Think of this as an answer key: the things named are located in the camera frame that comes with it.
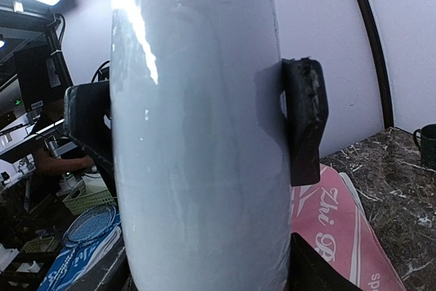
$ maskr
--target white lettering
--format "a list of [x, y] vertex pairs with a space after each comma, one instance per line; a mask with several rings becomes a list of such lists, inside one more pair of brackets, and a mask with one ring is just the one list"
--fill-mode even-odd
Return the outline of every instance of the white lettering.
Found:
[[334, 255], [336, 254], [336, 241], [330, 234], [318, 233], [315, 239], [316, 252], [321, 255], [325, 261], [334, 261]]
[[374, 274], [371, 276], [371, 281], [368, 283], [368, 286], [371, 288], [371, 291], [380, 291], [380, 274]]
[[[332, 188], [330, 190], [330, 192], [328, 192], [327, 190], [325, 190], [323, 187], [322, 189], [322, 195], [321, 195], [321, 208], [319, 210], [320, 214], [318, 215], [318, 221], [320, 221], [320, 223], [323, 226], [326, 226], [327, 224], [333, 225], [334, 224], [334, 220], [330, 220], [330, 218], [328, 218], [327, 214], [330, 212], [330, 209], [334, 209], [334, 210], [338, 210], [338, 202], [337, 202], [337, 198], [338, 198], [338, 189], [336, 188]], [[332, 203], [328, 203], [326, 200], [326, 196], [328, 197], [328, 199], [330, 199], [330, 201]]]

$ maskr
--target glossy surface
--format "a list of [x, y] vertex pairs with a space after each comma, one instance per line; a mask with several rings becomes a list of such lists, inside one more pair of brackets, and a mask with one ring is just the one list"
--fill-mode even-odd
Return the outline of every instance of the glossy surface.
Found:
[[283, 290], [290, 169], [273, 0], [113, 0], [112, 128], [139, 290]]

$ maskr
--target cable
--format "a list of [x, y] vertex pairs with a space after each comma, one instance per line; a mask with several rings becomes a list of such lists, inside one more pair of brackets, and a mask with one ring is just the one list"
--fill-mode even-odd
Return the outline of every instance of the cable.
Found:
[[56, 128], [56, 122], [53, 123], [53, 127], [54, 127], [54, 130], [56, 131], [56, 133], [58, 133], [60, 136], [63, 136], [64, 138], [68, 138], [65, 134], [62, 134], [61, 132], [59, 132], [59, 130]]
[[105, 61], [104, 63], [102, 63], [100, 65], [100, 67], [97, 69], [97, 71], [94, 73], [93, 79], [91, 80], [91, 83], [94, 83], [95, 78], [97, 77], [97, 75], [100, 73], [100, 70], [105, 67], [107, 64], [109, 64], [110, 61]]
[[66, 20], [65, 20], [64, 15], [62, 15], [62, 14], [56, 14], [56, 17], [61, 18], [61, 21], [62, 21], [61, 34], [59, 34], [59, 43], [60, 43], [61, 48], [62, 48], [62, 40], [63, 40], [63, 34], [65, 33]]

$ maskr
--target black pole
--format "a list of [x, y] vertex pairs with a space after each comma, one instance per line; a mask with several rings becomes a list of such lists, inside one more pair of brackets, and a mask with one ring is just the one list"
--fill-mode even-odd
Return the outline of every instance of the black pole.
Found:
[[71, 87], [73, 85], [73, 81], [69, 75], [67, 63], [63, 58], [61, 44], [59, 43], [59, 39], [57, 37], [55, 24], [48, 25], [44, 32], [46, 34], [47, 44], [50, 49], [50, 56], [53, 59], [56, 74], [59, 77], [61, 84], [65, 88]]
[[384, 58], [382, 43], [380, 42], [379, 31], [375, 24], [373, 11], [369, 0], [357, 0], [362, 18], [367, 29], [367, 35], [371, 51], [373, 52], [373, 60], [377, 80], [379, 83], [381, 109], [383, 110], [384, 127], [394, 126], [394, 111], [392, 109], [392, 97], [390, 94], [388, 70]]

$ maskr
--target desk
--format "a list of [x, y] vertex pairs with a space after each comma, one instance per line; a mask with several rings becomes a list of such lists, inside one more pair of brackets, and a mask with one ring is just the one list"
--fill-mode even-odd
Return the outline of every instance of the desk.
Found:
[[387, 129], [321, 160], [345, 172], [408, 290], [436, 290], [436, 171], [420, 167], [412, 135]]

